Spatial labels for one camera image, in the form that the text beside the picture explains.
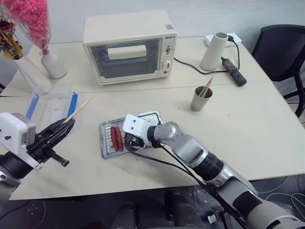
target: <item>office chair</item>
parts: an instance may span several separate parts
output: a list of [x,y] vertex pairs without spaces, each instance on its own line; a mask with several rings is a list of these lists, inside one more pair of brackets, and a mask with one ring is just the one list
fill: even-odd
[[294,77],[297,91],[284,95],[284,98],[299,95],[295,114],[300,117],[305,106],[305,88],[300,77],[300,68],[305,60],[305,26],[263,27],[252,56],[272,81]]

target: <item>white cylinder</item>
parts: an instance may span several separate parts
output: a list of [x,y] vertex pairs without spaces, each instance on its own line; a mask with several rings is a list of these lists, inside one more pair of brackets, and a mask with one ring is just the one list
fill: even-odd
[[30,61],[27,56],[14,61],[36,94],[45,94],[52,89],[50,80]]
[[59,79],[67,74],[67,71],[60,63],[58,57],[54,54],[51,54],[50,52],[47,54],[43,54],[41,58],[41,63],[49,73],[50,78]]
[[218,32],[213,36],[209,47],[207,48],[201,60],[200,67],[202,69],[207,71],[213,71],[215,70],[215,68],[218,67],[227,40],[228,35],[224,32]]

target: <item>oven glass window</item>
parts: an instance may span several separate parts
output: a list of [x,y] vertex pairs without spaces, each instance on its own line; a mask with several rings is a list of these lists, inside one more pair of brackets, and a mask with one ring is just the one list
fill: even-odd
[[154,73],[158,69],[161,38],[91,46],[100,76],[109,78]]

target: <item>clear plastic box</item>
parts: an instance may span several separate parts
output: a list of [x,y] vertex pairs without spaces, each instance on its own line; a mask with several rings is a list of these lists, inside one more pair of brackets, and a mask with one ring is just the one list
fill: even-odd
[[66,118],[75,110],[78,95],[69,84],[53,85],[46,94],[33,93],[25,116],[36,124],[36,132]]

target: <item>red sausage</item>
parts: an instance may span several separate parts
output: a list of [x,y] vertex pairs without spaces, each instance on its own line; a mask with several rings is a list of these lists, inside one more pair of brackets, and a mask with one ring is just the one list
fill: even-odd
[[122,135],[121,131],[118,126],[115,127],[115,137],[116,137],[116,143],[118,145],[119,151],[123,151],[123,143],[122,143]]
[[112,141],[113,148],[115,149],[115,151],[118,151],[119,147],[118,147],[117,140],[116,140],[116,131],[115,131],[114,126],[112,126],[110,128],[110,133],[111,133],[111,141]]

